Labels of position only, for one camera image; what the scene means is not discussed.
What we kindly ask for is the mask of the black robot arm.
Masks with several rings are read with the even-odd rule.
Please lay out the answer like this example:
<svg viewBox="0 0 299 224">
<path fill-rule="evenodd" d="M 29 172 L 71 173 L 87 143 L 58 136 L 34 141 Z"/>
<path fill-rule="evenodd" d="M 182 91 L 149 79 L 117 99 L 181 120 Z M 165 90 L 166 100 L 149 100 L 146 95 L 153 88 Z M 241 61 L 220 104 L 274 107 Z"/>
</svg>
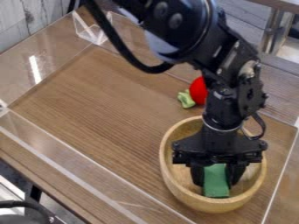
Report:
<svg viewBox="0 0 299 224">
<path fill-rule="evenodd" d="M 173 161 L 192 168 L 193 182 L 205 185 L 205 168 L 226 165 L 226 180 L 234 186 L 253 163 L 264 159 L 268 143 L 262 135 L 249 136 L 244 123 L 265 121 L 258 111 L 268 104 L 261 80 L 257 48 L 234 31 L 216 0 L 113 0 L 143 28 L 150 49 L 162 60 L 149 66 L 129 49 L 109 22 L 98 0 L 86 7 L 127 62 L 150 74 L 188 63 L 202 70 L 209 89 L 204 125 L 192 136 L 173 143 Z"/>
</svg>

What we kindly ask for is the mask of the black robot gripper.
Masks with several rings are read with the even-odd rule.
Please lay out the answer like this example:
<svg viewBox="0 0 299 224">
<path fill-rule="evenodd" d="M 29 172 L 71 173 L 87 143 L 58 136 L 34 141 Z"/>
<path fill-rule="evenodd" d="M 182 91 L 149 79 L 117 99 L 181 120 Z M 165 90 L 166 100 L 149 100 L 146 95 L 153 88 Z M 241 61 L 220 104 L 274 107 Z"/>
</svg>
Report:
<svg viewBox="0 0 299 224">
<path fill-rule="evenodd" d="M 260 115 L 253 115 L 262 127 L 260 136 L 249 136 L 244 126 L 236 129 L 216 129 L 202 118 L 202 128 L 190 136 L 173 142 L 173 162 L 192 167 L 193 183 L 204 187 L 205 168 L 216 164 L 228 164 L 226 176 L 229 186 L 234 186 L 252 163 L 261 163 L 268 143 L 266 123 Z"/>
</svg>

